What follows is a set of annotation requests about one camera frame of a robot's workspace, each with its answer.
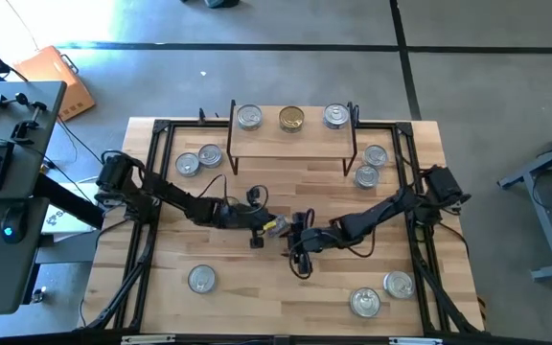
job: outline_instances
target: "concrete floor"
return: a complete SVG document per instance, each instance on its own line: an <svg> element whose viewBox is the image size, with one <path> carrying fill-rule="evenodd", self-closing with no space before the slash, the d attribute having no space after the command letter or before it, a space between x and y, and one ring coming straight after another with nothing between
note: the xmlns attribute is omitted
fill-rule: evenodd
<svg viewBox="0 0 552 345"><path fill-rule="evenodd" d="M242 0L208 11L199 1L11 0L39 45L68 40L395 44L387 0ZM552 47L549 0L400 0L408 44ZM61 14L77 25L61 25ZM31 51L31 40L0 1L0 54ZM121 146L130 116L225 114L230 99L255 104L354 101L364 119L410 119L395 53L69 50L98 106L68 126L94 151ZM424 120L438 121L449 166L472 194L462 216L478 294L493 334L552 340L552 280L529 270L552 256L527 193L495 182L552 139L552 56L410 56ZM69 159L60 128L48 154ZM99 166L80 150L62 164L74 179ZM0 336L71 330L90 267L45 266L48 304L0 316Z"/></svg>

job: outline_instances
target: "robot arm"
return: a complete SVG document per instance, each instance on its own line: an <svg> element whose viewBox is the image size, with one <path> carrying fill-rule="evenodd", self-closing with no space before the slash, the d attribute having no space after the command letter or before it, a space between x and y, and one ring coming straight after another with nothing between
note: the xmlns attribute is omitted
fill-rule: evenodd
<svg viewBox="0 0 552 345"><path fill-rule="evenodd" d="M434 225L441 220L441 208L459 205L470 198L470 195L462 193L449 168L434 166L425 171L422 178L427 185L424 195L417 195L412 186L405 186L365 212L330 220L330 225L325 228L311 227L311 224L300 220L304 218L303 214L294 215L294 224L287 234L289 256L292 256L289 259L298 264L300 274L307 275L298 277L310 277L310 252L319 253L334 247L350 248L363 242L367 235L374 236L377 225L404 212L414 211L418 223Z"/></svg>
<svg viewBox="0 0 552 345"><path fill-rule="evenodd" d="M137 168L142 185L133 182L133 168ZM248 205L230 204L224 198L196 197L172 183L158 173L148 172L144 164L126 154L117 153L105 159L97 179L100 193L96 199L101 203L118 201L126 205L126 218L147 222L152 217L155 200L161 200L184 212L187 219L196 225L220 229L250 229L253 248L263 247L263 239L257 234L264 224L275 216L257 202L259 189L251 188L246 194Z"/></svg>

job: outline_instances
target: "can lid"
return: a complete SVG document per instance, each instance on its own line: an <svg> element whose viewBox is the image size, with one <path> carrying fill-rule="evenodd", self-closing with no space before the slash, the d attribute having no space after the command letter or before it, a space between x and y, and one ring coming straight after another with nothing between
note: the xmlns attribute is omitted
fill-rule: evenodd
<svg viewBox="0 0 552 345"><path fill-rule="evenodd" d="M199 159L194 153L182 153L176 159L176 169L181 173L193 173L199 169Z"/></svg>
<svg viewBox="0 0 552 345"><path fill-rule="evenodd" d="M346 106L340 103L333 103L325 107L323 116L332 125L344 125L349 121L350 114Z"/></svg>
<svg viewBox="0 0 552 345"><path fill-rule="evenodd" d="M214 144L204 145L199 149L199 162L204 165L213 165L220 161L222 153L220 148Z"/></svg>
<svg viewBox="0 0 552 345"><path fill-rule="evenodd" d="M404 272L393 271L382 281L385 291L395 298L407 299L414 293L414 284L412 278Z"/></svg>
<svg viewBox="0 0 552 345"><path fill-rule="evenodd" d="M193 292L208 293L212 291L217 283L217 274L207 264L200 264L189 273L189 288Z"/></svg>
<svg viewBox="0 0 552 345"><path fill-rule="evenodd" d="M379 313L380 297L369 287L363 287L351 295L351 309L361 317L373 317Z"/></svg>
<svg viewBox="0 0 552 345"><path fill-rule="evenodd" d="M304 123L304 111L297 106L287 106L280 111L280 122L287 128L298 128Z"/></svg>
<svg viewBox="0 0 552 345"><path fill-rule="evenodd" d="M379 184L379 177L379 172L369 165L360 166L355 172L355 181L361 187L375 187Z"/></svg>
<svg viewBox="0 0 552 345"><path fill-rule="evenodd" d="M256 126L261 122L263 113L254 104L243 105L238 109L238 121L243 126Z"/></svg>
<svg viewBox="0 0 552 345"><path fill-rule="evenodd" d="M379 145L371 145L363 152L365 163L375 167L382 167L388 160L387 151Z"/></svg>

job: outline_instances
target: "gold tin can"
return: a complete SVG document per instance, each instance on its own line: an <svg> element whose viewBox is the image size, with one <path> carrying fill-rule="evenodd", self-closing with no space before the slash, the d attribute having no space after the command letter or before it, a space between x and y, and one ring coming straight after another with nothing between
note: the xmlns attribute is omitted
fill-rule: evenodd
<svg viewBox="0 0 552 345"><path fill-rule="evenodd" d="M280 128L287 133L295 133L302 130L304 124L304 111L297 106L287 106L280 111L278 116Z"/></svg>

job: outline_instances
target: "wooden shelf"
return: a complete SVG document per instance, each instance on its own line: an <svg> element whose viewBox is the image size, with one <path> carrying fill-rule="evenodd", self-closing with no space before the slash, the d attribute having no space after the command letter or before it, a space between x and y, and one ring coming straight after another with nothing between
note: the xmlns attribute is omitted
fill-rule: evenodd
<svg viewBox="0 0 552 345"><path fill-rule="evenodd" d="M323 124L323 106L299 106L304 111L300 131L287 133L280 128L279 113L285 106L260 105L264 115L256 130L238 126L238 109L232 114L230 153L236 158L351 158L354 139L351 121L341 129L330 129Z"/></svg>

